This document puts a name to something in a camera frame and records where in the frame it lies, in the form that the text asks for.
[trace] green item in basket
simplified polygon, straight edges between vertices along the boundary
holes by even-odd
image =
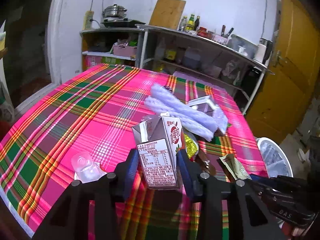
[[[102,63],[108,64],[124,64],[124,59],[114,58],[114,57],[102,57]]]

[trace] pot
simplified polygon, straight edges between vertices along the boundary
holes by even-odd
[[[127,15],[127,14],[125,14],[126,11],[127,11],[127,9],[124,8],[123,6],[114,4],[114,5],[111,5],[111,6],[108,6],[107,8],[105,8],[105,10],[102,13],[102,16],[104,18],[106,18],[106,17],[124,18]]]

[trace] yellow door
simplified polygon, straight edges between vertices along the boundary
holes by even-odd
[[[281,0],[273,61],[246,120],[256,137],[280,143],[301,122],[320,66],[320,35],[298,0]]]

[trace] table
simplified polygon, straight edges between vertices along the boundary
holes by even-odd
[[[135,67],[100,64],[45,96],[0,143],[0,195],[30,236],[73,180],[70,159],[75,153],[89,152],[108,172],[126,159],[135,147],[131,127],[152,114],[143,102],[155,82],[171,87],[182,102],[213,95],[219,103],[231,123],[227,135],[210,143],[199,141],[218,179],[227,180],[215,160],[228,153],[235,154],[249,174],[267,176],[253,134],[225,90]],[[199,208],[183,188],[147,189],[138,168],[130,198],[117,204],[122,239],[195,239]],[[227,239],[226,205],[223,221]],[[89,230],[93,239],[90,223]]]

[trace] white wall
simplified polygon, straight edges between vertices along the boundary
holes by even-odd
[[[234,33],[258,43],[262,33],[265,0],[185,0],[183,14],[200,15],[200,25],[221,31],[234,27]],[[102,0],[94,0],[93,18],[101,20]],[[104,8],[117,3],[127,8],[127,17],[148,23],[157,0],[104,0]],[[61,81],[65,82],[81,71],[81,37],[84,14],[90,9],[91,0],[63,0],[59,22]],[[268,10],[263,38],[271,39],[276,17],[276,0],[268,0]]]

